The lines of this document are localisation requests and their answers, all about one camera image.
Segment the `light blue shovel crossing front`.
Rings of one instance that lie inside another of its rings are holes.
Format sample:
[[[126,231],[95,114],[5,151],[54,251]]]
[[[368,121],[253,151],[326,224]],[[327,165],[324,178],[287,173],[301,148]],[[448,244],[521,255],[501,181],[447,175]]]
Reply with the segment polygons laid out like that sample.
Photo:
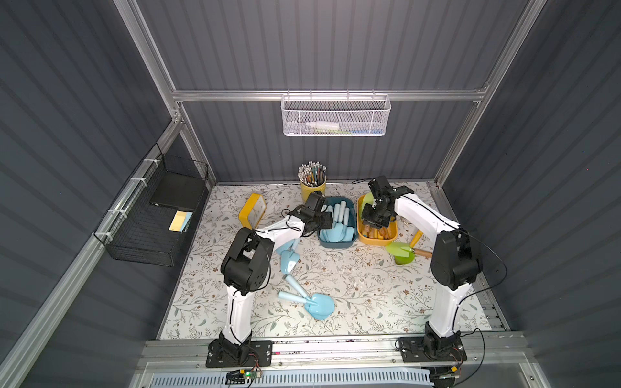
[[[301,297],[295,294],[290,294],[288,292],[284,292],[281,291],[278,293],[278,297],[279,299],[283,299],[289,302],[295,302],[295,303],[302,303],[302,304],[306,304],[307,302],[310,302],[310,299],[305,298],[305,297]]]

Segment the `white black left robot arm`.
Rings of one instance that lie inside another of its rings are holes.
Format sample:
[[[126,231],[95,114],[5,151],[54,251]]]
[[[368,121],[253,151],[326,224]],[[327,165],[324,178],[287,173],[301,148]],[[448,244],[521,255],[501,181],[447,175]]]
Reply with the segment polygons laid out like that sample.
[[[322,192],[312,192],[305,204],[288,211],[281,221],[260,229],[243,227],[237,232],[221,265],[227,291],[222,330],[225,344],[239,348],[249,343],[254,294],[269,282],[273,252],[332,227],[332,216],[322,210],[325,200]]]

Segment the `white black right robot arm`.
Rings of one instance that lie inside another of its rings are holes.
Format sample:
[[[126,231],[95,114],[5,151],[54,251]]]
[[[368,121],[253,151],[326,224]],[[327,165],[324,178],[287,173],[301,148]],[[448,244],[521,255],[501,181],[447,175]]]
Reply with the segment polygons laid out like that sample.
[[[425,335],[434,340],[454,339],[459,303],[483,270],[480,243],[456,221],[432,209],[407,186],[393,187],[385,176],[369,182],[373,201],[360,211],[361,221],[375,229],[388,228],[396,217],[417,227],[434,243],[430,269],[438,283]]]

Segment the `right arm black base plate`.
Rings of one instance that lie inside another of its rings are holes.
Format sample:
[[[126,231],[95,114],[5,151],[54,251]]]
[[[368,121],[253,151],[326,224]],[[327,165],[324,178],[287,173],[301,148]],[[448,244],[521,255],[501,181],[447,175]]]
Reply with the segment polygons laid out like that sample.
[[[396,340],[396,350],[404,363],[454,362],[461,365],[467,360],[459,332],[449,337],[437,337],[433,333],[403,336]]]

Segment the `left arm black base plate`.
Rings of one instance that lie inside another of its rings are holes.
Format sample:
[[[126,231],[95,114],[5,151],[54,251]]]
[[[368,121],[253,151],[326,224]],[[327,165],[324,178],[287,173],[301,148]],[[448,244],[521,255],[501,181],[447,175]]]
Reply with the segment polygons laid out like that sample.
[[[250,368],[256,365],[267,367],[272,363],[273,341],[252,340],[251,337],[242,344],[234,344],[223,333],[213,340],[208,347],[205,367],[208,369],[240,367]]]

